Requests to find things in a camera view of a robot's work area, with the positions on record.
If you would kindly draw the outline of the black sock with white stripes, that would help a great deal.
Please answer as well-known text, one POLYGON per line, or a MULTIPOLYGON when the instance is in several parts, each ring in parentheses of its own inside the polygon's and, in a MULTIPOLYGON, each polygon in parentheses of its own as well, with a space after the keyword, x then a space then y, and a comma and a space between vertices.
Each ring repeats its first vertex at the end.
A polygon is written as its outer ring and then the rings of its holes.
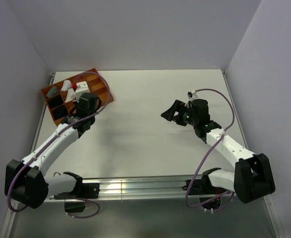
POLYGON ((48 98, 47 103, 48 103, 49 109, 53 109, 62 105, 64 102, 61 95, 57 94, 57 95, 54 95, 53 97, 48 98))

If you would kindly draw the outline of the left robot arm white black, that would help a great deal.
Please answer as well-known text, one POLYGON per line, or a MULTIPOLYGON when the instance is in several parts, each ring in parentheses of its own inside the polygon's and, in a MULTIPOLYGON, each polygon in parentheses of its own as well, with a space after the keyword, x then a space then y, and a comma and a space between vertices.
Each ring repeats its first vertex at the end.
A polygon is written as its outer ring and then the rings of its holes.
POLYGON ((59 156, 95 123, 103 110, 101 99, 94 93, 83 93, 74 109, 64 117, 53 134, 35 151, 20 161, 11 160, 5 169, 4 193, 11 211, 11 201, 38 208, 46 198, 65 194, 78 198, 83 193, 83 178, 72 172, 47 177, 46 173, 59 156))

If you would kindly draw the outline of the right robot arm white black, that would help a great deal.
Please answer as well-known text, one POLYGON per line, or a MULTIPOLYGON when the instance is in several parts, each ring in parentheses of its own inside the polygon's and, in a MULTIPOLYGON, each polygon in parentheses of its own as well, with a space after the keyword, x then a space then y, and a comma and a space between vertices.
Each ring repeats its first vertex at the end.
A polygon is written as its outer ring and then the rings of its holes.
POLYGON ((276 190, 268 157, 244 148, 215 121, 211 120, 208 102, 195 99, 188 103, 175 100, 161 114, 177 125, 191 125, 195 134, 211 149, 216 149, 234 168, 233 172, 213 168, 203 172, 201 178, 188 180, 184 189, 190 195, 213 194, 217 191, 234 192, 243 203, 272 194, 276 190))

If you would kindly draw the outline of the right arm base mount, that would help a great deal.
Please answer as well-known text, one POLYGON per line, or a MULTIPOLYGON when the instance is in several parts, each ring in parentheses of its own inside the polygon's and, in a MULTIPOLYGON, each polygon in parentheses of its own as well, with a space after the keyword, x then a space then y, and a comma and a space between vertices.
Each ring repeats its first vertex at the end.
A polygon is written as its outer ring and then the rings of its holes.
POLYGON ((195 195, 205 195, 208 198, 215 197, 221 194, 228 194, 230 191, 227 189, 213 186, 208 177, 197 178, 190 185, 191 180, 186 180, 186 184, 182 187, 182 190, 185 191, 185 198, 188 199, 189 196, 195 195))

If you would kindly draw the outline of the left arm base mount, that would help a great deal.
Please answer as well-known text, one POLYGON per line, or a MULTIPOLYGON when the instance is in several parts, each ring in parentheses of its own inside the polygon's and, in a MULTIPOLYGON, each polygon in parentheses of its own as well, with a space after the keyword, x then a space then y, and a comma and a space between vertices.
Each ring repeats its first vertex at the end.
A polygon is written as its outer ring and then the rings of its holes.
POLYGON ((60 193, 54 195, 55 200, 64 200, 64 210, 68 215, 80 217, 85 209, 96 208, 92 216, 95 216, 100 211, 100 205, 94 200, 99 196, 99 183, 84 183, 77 195, 70 193, 60 193))

